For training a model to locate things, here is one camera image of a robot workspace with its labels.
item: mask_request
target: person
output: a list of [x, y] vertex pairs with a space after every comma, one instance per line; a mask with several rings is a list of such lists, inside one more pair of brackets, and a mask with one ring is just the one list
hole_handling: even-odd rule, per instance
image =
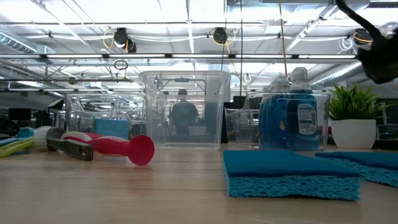
[[199, 116], [197, 107], [187, 101], [187, 90], [178, 91], [180, 101], [173, 106], [171, 112], [172, 126], [175, 126], [175, 132], [178, 136], [189, 136], [188, 127], [195, 124], [197, 116]]

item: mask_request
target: bottle label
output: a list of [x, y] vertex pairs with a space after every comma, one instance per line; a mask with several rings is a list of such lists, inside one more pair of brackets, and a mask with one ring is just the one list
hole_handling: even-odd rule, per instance
[[317, 131], [317, 111], [310, 104], [298, 106], [298, 131], [300, 134], [314, 134]]

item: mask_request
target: wooden table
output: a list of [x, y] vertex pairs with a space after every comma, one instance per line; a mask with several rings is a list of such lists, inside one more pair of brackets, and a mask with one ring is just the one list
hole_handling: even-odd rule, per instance
[[[223, 149], [239, 149], [222, 146]], [[83, 162], [57, 152], [0, 159], [0, 223], [398, 223], [398, 189], [363, 182], [361, 200], [230, 198], [219, 151], [157, 151]]]

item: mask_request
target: green plant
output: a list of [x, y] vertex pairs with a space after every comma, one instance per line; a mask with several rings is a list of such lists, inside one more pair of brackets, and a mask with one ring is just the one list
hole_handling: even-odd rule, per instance
[[343, 119], [375, 119], [379, 111], [391, 105], [382, 106], [375, 103], [377, 96], [371, 94], [370, 87], [365, 92], [358, 89], [357, 84], [350, 89], [335, 86], [334, 98], [330, 102], [330, 119], [339, 121]]

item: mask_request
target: potted plant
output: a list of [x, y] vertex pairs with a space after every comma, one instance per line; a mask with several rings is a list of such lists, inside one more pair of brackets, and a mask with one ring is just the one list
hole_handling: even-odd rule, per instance
[[335, 86], [330, 102], [331, 132], [338, 147], [371, 149], [376, 140], [376, 118], [390, 105], [375, 104], [377, 96], [358, 89]]

